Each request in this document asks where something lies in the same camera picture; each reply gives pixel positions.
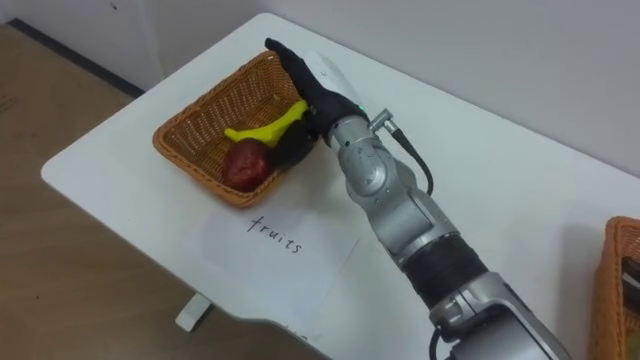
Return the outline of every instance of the black cable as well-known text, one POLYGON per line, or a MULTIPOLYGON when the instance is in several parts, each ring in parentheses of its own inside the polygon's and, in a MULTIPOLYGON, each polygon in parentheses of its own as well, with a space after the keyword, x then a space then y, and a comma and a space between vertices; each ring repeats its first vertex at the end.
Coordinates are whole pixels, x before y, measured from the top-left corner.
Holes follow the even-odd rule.
POLYGON ((438 354, 436 349, 438 348, 438 341, 440 340, 440 330, 433 330, 431 335, 431 341, 429 342, 429 360, 437 360, 438 354))
POLYGON ((411 157, 420 165, 420 168, 424 172, 424 175, 427 177, 427 194, 431 196, 433 194, 433 175, 431 174, 431 170, 427 166, 427 163, 422 160, 420 154, 416 151, 416 149, 411 145, 411 142, 404 135, 402 130, 397 129, 391 133, 391 136, 402 146, 402 148, 411 155, 411 157))

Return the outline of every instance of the white table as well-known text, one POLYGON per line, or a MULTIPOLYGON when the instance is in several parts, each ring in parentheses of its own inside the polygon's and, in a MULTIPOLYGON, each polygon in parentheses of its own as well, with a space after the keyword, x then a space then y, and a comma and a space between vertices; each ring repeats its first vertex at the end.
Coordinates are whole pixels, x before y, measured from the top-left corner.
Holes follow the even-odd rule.
MULTIPOLYGON (((255 17, 56 155, 43 178, 219 308, 277 323, 254 294, 183 250, 181 242, 222 205, 151 146, 158 126, 262 51, 266 36, 330 57, 370 115, 384 107, 394 113, 435 174, 435 199, 467 241, 575 359, 585 358, 603 227, 614 215, 640 216, 640 180, 273 15, 255 17)), ((348 210, 345 234, 362 240, 313 330, 290 330, 335 359, 425 359, 427 309, 342 181, 332 191, 344 196, 336 201, 348 210)))

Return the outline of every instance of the black glove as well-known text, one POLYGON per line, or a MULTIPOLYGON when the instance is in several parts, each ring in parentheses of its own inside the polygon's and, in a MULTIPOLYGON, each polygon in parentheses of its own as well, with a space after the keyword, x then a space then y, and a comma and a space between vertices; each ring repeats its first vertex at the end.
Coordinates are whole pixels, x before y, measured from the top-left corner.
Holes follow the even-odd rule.
POLYGON ((304 160, 313 150, 318 134, 309 128, 307 115, 308 112, 305 112, 302 119, 292 122, 276 146, 267 153, 267 162, 273 168, 287 170, 304 160))
POLYGON ((325 142, 328 142, 331 127, 345 117, 357 115, 368 121, 358 105, 341 94, 325 89, 296 53, 270 38, 265 40, 264 45, 278 55, 282 68, 289 74, 298 94, 307 101, 310 112, 307 126, 322 135, 325 142))

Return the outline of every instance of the baseboard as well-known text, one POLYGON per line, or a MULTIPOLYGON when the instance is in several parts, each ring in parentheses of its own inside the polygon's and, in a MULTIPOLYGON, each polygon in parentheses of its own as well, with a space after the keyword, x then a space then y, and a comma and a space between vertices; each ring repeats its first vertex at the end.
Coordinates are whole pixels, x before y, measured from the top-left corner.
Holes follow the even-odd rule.
POLYGON ((71 61, 77 66, 83 68, 84 70, 92 73, 98 78, 102 79, 109 85, 115 87, 116 89, 122 91, 123 93, 137 98, 144 94, 144 91, 139 87, 133 85, 127 80, 119 77, 118 75, 112 73, 111 71, 103 68, 102 66, 96 64, 95 62, 87 59, 86 57, 78 54, 72 49, 68 48, 64 44, 58 42, 47 34, 41 32, 40 30, 32 27, 31 25, 25 23, 20 19, 13 19, 9 21, 9 24, 14 29, 22 32, 33 40, 39 42, 43 46, 46 46, 56 54, 62 56, 63 58, 71 61))

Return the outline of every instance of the basket rim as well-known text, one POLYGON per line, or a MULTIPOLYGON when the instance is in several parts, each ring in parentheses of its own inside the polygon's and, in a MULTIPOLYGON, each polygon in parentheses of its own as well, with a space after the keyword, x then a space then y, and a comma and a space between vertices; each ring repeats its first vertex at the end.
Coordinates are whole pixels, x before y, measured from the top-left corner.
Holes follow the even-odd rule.
POLYGON ((240 81, 242 76, 245 73, 247 73, 248 71, 250 71, 256 65, 262 63, 263 61, 271 60, 274 57, 275 57, 275 59, 277 61, 279 61, 276 53, 273 52, 273 51, 263 51, 262 53, 256 55, 249 62, 247 62, 246 64, 240 66, 240 68, 238 68, 235 72, 233 72, 229 77, 227 77, 227 78, 223 79, 222 81, 220 81, 212 89, 210 89, 209 91, 207 91, 204 94, 200 95, 200 97, 198 97, 198 99, 196 99, 194 102, 192 102, 191 104, 187 105, 184 109, 182 109, 177 114, 173 115, 169 120, 167 120, 160 127, 158 127, 156 129, 156 131, 153 133, 153 141, 152 141, 153 146, 162 156, 164 156, 166 159, 168 159, 174 165, 178 166, 181 170, 189 173, 192 177, 203 178, 206 182, 215 185, 215 187, 218 190, 220 190, 222 192, 225 192, 227 194, 233 195, 236 198, 241 199, 241 201, 239 201, 239 202, 233 202, 234 205, 239 205, 239 206, 247 205, 251 201, 260 199, 262 196, 266 195, 265 194, 265 190, 267 188, 273 186, 275 183, 277 183, 278 181, 276 181, 276 180, 278 180, 278 178, 282 177, 284 172, 279 171, 279 170, 275 170, 255 190, 253 190, 251 192, 241 192, 241 191, 235 190, 235 189, 227 186, 226 184, 224 184, 221 181, 218 181, 217 179, 213 178, 208 173, 203 171, 203 169, 201 167, 199 167, 199 166, 191 163, 190 161, 188 161, 183 155, 181 155, 180 153, 176 152, 172 147, 170 147, 165 142, 165 136, 175 126, 177 126, 178 124, 181 124, 183 121, 186 121, 186 119, 189 116, 191 116, 194 113, 196 113, 197 111, 199 111, 201 109, 203 103, 205 103, 208 100, 210 100, 211 98, 217 96, 222 90, 226 89, 227 87, 233 86, 233 84, 235 84, 236 82, 240 81))

